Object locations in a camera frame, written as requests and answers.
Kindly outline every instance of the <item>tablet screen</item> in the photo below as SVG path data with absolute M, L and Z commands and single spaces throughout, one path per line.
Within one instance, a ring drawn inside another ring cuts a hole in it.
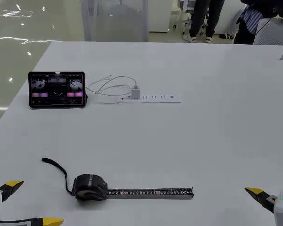
M 83 73 L 34 73 L 29 75 L 31 106 L 84 106 Z

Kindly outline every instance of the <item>striped shirt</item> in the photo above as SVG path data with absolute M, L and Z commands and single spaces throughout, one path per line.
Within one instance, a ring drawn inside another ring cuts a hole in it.
M 244 12 L 241 14 L 240 18 L 244 20 L 249 32 L 256 34 L 259 20 L 263 18 L 263 15 L 253 6 L 247 6 Z

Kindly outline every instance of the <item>white sneaker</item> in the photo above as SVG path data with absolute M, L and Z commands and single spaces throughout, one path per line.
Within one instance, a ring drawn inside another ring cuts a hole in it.
M 204 43 L 210 44 L 210 43 L 212 43 L 212 41 L 213 41 L 213 36 L 212 37 L 207 36 L 206 40 L 204 41 Z
M 188 41 L 189 43 L 195 43 L 196 39 L 196 37 L 191 37 L 190 34 L 185 34 L 183 36 L 183 40 Z

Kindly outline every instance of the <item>black backpack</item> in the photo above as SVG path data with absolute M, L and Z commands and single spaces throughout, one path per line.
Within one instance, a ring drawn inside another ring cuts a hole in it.
M 241 0 L 242 3 L 254 6 L 264 18 L 272 18 L 283 11 L 283 0 Z

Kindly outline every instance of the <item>white cable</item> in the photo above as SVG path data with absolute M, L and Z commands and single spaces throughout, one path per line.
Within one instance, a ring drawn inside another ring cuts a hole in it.
M 110 79 L 111 79 L 111 75 L 109 75 L 109 76 L 107 76 L 105 78 L 102 78 L 102 79 L 100 79 L 98 81 L 95 81 L 95 82 L 91 83 L 90 85 L 88 85 L 87 87 L 90 87 L 90 86 L 92 86 L 92 85 L 94 85 L 94 84 L 96 84 L 96 83 L 98 83 L 100 81 L 106 81 L 106 80 L 110 80 Z
M 104 91 L 104 90 L 107 90 L 107 89 L 110 89 L 110 88 L 114 88 L 114 87 L 119 87 L 119 88 L 125 88 L 125 89 L 129 89 L 130 90 L 130 92 L 128 92 L 128 93 L 124 93 L 124 94 L 120 94 L 120 95 L 110 95 L 110 94 L 105 94 L 105 93 L 97 93 L 97 91 L 94 91 L 94 90 L 91 90 L 90 88 L 86 88 L 86 89 L 88 89 L 89 91 L 91 91 L 91 92 L 93 92 L 93 93 L 97 93 L 97 94 L 99 94 L 99 95 L 104 95 L 104 96 L 110 96 L 110 97 L 120 97 L 120 96 L 124 96 L 124 95 L 128 95 L 128 94 L 131 94 L 131 88 L 130 88 L 130 86 L 127 86 L 127 85 L 115 85 L 115 86 L 109 86 L 109 87 L 107 87 L 107 88 L 105 88 L 105 89 L 103 89 L 102 91 Z
M 98 93 L 102 90 L 102 88 L 103 88 L 107 83 L 109 83 L 109 82 L 111 82 L 111 81 L 113 81 L 113 80 L 115 80 L 115 79 L 117 79 L 117 78 L 128 78 L 128 79 L 132 79 L 132 80 L 135 82 L 135 85 L 137 86 L 137 82 L 136 82 L 136 80 L 135 80 L 134 78 L 128 77 L 128 76 L 117 76 L 117 77 L 115 77 L 115 78 L 113 78 L 113 79 L 110 79 L 109 81 L 105 82 L 104 85 L 102 85 L 101 88 L 100 88 L 95 94 L 98 94 Z

